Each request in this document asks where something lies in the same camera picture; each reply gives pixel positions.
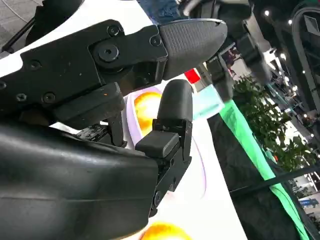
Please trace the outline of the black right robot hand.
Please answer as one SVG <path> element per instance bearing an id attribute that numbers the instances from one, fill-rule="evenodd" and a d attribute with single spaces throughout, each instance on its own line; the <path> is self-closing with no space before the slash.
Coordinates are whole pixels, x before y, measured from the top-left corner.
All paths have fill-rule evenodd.
<path id="1" fill-rule="evenodd" d="M 215 19 L 126 35 L 106 20 L 21 55 L 0 79 L 0 237 L 113 240 L 143 229 L 192 158 L 192 88 L 177 76 L 227 37 Z M 126 149 L 124 96 L 167 81 L 152 131 Z"/>

